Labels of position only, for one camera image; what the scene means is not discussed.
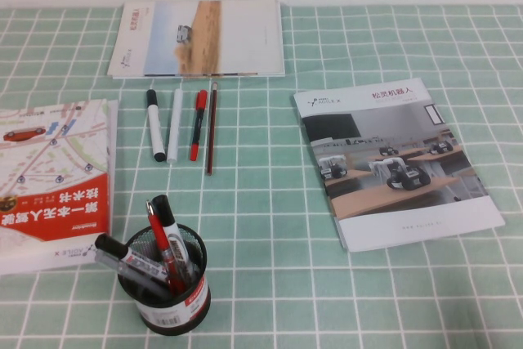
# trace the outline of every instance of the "pen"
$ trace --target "pen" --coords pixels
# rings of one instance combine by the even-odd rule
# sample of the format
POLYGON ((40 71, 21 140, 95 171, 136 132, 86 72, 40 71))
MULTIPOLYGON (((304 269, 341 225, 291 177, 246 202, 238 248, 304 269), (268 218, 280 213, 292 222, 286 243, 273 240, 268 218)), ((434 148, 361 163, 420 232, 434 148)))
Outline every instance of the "pen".
POLYGON ((158 195, 152 200, 154 209, 158 213, 158 219, 163 226, 163 232, 167 236, 171 250, 177 260, 177 270, 181 279, 187 286, 196 280, 196 271, 190 261, 189 253, 181 237, 180 229, 172 215, 169 199, 166 195, 158 195))
POLYGON ((180 132, 182 102, 183 91, 181 88, 178 88, 174 91, 174 102, 172 103, 171 129, 169 130, 169 145, 167 148, 168 163, 175 163, 178 160, 178 135, 180 132))
POLYGON ((129 265, 119 261, 116 257, 112 257, 108 253, 103 252, 101 249, 96 250, 95 261, 115 270, 122 277, 134 282, 135 284, 148 289, 152 294, 155 294, 159 298, 168 299, 172 297, 169 291, 162 288, 161 285, 149 280, 138 271, 133 270, 129 265))
POLYGON ((161 282, 167 283, 168 281, 167 271, 160 263, 137 253, 105 233, 96 238, 95 247, 161 282))
POLYGON ((153 230, 154 237, 156 238, 156 244, 158 245, 160 253, 162 254, 163 262, 167 267, 169 275, 168 283, 169 288, 171 289, 171 293, 174 295, 182 294, 185 292, 186 286, 178 275, 176 258, 172 253, 171 247, 169 246, 167 236, 163 232, 162 224, 160 224, 158 216, 154 213, 153 206, 149 201, 147 201, 147 213, 149 216, 151 229, 153 230))
POLYGON ((158 116, 158 100, 156 99, 156 92, 153 89, 147 91, 147 114, 154 159, 158 162, 165 161, 165 150, 163 149, 162 133, 158 116))
POLYGON ((212 175, 212 156, 214 151, 214 128, 216 126, 216 105, 218 98, 218 83, 212 83, 211 103, 209 111, 209 143, 207 144, 207 174, 212 175))
POLYGON ((202 130, 203 112, 207 105, 207 90, 200 90, 196 96, 196 121, 194 123, 193 142, 190 146, 190 160, 196 161, 198 158, 199 134, 202 130))

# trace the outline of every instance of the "red car illustration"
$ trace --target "red car illustration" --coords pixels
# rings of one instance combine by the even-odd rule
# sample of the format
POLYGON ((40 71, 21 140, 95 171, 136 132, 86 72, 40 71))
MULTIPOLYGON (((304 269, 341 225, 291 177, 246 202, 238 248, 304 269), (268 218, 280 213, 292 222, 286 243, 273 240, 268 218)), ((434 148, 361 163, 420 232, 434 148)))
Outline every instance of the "red car illustration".
POLYGON ((46 129, 44 127, 25 128, 23 130, 9 131, 4 134, 3 140, 8 142, 22 142, 31 139, 34 136, 44 134, 46 129))

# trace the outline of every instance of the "pen holder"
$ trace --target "pen holder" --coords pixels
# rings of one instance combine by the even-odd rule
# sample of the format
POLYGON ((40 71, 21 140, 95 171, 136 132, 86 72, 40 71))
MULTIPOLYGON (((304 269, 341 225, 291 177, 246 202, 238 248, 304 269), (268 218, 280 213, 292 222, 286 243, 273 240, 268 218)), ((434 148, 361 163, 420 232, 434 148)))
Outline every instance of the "pen holder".
MULTIPOLYGON (((204 274, 207 265, 205 244, 192 229, 183 225, 178 227, 190 260, 199 268, 198 278, 183 294, 163 301, 118 275, 123 290, 135 301, 141 319, 149 329, 162 335, 181 335, 191 331, 202 322, 211 306, 211 291, 204 274)), ((156 262, 162 260, 150 226, 131 237, 127 246, 156 262)))

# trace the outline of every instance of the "brochure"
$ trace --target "brochure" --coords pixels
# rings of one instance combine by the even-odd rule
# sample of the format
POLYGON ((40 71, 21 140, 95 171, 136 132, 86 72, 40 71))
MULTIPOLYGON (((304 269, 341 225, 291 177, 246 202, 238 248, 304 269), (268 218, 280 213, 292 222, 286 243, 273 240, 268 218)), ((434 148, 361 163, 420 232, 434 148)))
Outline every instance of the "brochure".
POLYGON ((94 261, 110 232, 117 101, 0 111, 0 274, 94 261))
POLYGON ((345 248, 504 225, 421 79, 294 95, 345 248))
POLYGON ((276 0, 127 2, 114 78, 284 75, 276 0))

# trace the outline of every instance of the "black pen cap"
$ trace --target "black pen cap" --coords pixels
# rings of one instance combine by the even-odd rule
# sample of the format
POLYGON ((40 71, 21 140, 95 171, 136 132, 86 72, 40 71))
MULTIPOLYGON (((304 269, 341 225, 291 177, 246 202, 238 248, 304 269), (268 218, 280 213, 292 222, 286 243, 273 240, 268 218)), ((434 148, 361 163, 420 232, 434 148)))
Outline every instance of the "black pen cap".
POLYGON ((158 195, 151 200, 154 206, 158 219, 162 226, 171 226, 174 224, 174 216, 172 215, 171 206, 169 205, 169 199, 166 195, 158 195))
POLYGON ((147 91, 147 106, 156 105, 158 106, 158 100, 156 99, 156 92, 153 89, 147 91))
POLYGON ((102 233, 96 238, 95 247, 118 259, 125 257, 129 251, 127 245, 120 243, 106 233, 102 233))

